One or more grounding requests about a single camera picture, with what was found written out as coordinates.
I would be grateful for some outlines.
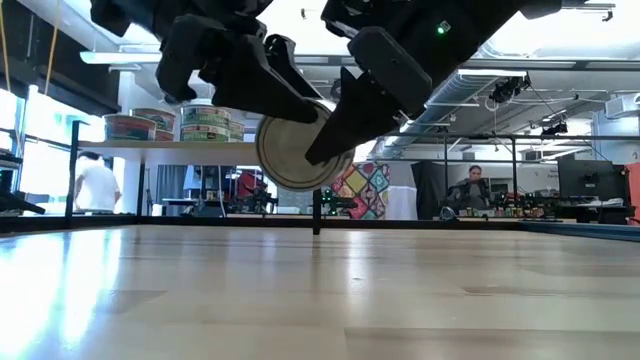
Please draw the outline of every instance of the person in white shirt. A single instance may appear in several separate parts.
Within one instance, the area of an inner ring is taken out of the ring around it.
[[[75,211],[113,213],[122,193],[100,155],[83,151],[76,163]]]

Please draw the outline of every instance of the food container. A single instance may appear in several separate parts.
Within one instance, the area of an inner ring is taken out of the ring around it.
[[[173,132],[156,130],[156,141],[173,141]]]
[[[176,120],[174,114],[156,109],[133,109],[130,111],[130,115],[153,120],[158,124],[157,130],[164,131],[173,131],[173,124]]]
[[[180,141],[229,142],[229,130],[218,126],[186,125],[180,128]]]
[[[180,141],[228,142],[231,114],[207,105],[187,105],[181,109]]]
[[[156,122],[137,116],[105,115],[106,140],[154,140]]]
[[[244,124],[229,120],[229,142],[244,142]]]

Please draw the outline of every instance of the seated person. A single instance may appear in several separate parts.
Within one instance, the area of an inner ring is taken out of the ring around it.
[[[449,206],[454,210],[466,208],[485,210],[489,207],[491,192],[482,178],[482,168],[473,165],[469,168],[469,177],[459,181],[447,192]]]

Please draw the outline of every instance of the exposed duct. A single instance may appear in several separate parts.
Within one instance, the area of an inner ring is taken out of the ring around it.
[[[495,75],[460,75],[458,72],[440,85],[431,95],[425,105],[425,111],[410,125],[404,125],[402,132],[427,132],[447,115],[455,112],[459,107],[455,106],[430,106],[429,103],[460,104],[466,103],[474,95],[493,84],[498,79]],[[387,138],[383,155],[397,156],[402,149],[414,142],[416,137]]]

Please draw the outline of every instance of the colorful patterned panel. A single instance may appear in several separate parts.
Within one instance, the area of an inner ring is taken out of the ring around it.
[[[365,178],[359,171],[354,171],[351,175],[345,180],[347,185],[356,193],[359,193],[362,188],[367,185],[369,182],[367,178]]]
[[[388,164],[351,165],[331,189],[337,196],[353,198],[358,205],[348,210],[353,219],[379,220],[384,219],[387,207],[389,179]]]

